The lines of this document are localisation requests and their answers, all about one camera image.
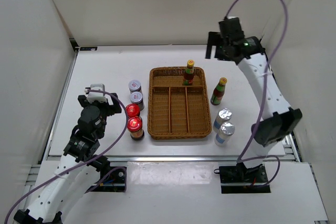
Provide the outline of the yellow-cap sauce bottle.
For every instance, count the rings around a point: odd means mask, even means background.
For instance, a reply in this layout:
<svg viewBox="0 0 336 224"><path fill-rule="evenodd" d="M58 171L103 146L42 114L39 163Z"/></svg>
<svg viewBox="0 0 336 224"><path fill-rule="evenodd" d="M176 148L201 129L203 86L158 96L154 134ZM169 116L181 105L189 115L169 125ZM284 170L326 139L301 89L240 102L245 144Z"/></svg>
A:
<svg viewBox="0 0 336 224"><path fill-rule="evenodd" d="M211 97L211 104L219 105L222 101L222 98L225 94L227 79L225 77L221 77L217 86L215 87L212 97Z"/></svg>
<svg viewBox="0 0 336 224"><path fill-rule="evenodd" d="M187 66L184 70L184 79L183 79L183 85L190 86L193 84L195 69L194 69L194 60L190 59L187 62Z"/></svg>

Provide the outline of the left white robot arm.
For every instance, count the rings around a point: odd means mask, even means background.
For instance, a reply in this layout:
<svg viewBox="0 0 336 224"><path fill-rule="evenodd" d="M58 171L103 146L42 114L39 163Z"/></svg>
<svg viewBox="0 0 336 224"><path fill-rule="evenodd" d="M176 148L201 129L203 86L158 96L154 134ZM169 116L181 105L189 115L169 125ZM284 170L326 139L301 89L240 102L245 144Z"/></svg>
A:
<svg viewBox="0 0 336 224"><path fill-rule="evenodd" d="M17 223L63 223L76 202L86 193L112 181L111 176L127 172L111 166L104 152L96 154L105 135L107 118L125 112L116 93L87 89L78 97L82 111L72 129L53 177L36 186L36 199L14 214Z"/></svg>

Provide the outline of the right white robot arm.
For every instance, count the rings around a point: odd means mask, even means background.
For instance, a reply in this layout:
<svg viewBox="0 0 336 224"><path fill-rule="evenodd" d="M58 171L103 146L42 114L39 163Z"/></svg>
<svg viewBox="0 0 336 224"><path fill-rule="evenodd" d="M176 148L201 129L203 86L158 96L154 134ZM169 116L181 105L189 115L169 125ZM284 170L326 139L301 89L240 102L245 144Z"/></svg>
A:
<svg viewBox="0 0 336 224"><path fill-rule="evenodd" d="M233 61L246 77L260 107L257 122L251 126L251 138L228 175L237 182L248 182L257 176L270 150L293 131L302 118L279 90L269 68L260 40L246 37L237 17L225 17L218 32L209 32L206 58L216 48L215 58Z"/></svg>

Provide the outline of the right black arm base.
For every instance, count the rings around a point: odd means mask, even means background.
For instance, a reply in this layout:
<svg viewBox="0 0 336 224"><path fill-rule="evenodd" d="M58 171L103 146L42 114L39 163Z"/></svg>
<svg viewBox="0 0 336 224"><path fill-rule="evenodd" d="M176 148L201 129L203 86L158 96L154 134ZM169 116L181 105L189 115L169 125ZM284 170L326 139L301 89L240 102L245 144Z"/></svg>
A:
<svg viewBox="0 0 336 224"><path fill-rule="evenodd" d="M243 165L220 166L214 169L219 175L222 194L268 194L271 193L264 165L245 168Z"/></svg>

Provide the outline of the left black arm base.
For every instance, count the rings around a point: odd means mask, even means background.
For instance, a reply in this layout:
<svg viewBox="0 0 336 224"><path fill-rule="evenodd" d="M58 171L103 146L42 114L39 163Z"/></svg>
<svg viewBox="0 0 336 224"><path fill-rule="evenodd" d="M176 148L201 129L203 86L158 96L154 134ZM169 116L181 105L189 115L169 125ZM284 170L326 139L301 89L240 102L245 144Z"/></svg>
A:
<svg viewBox="0 0 336 224"><path fill-rule="evenodd" d="M112 166L101 173L100 179L86 193L124 193L127 190L127 167Z"/></svg>

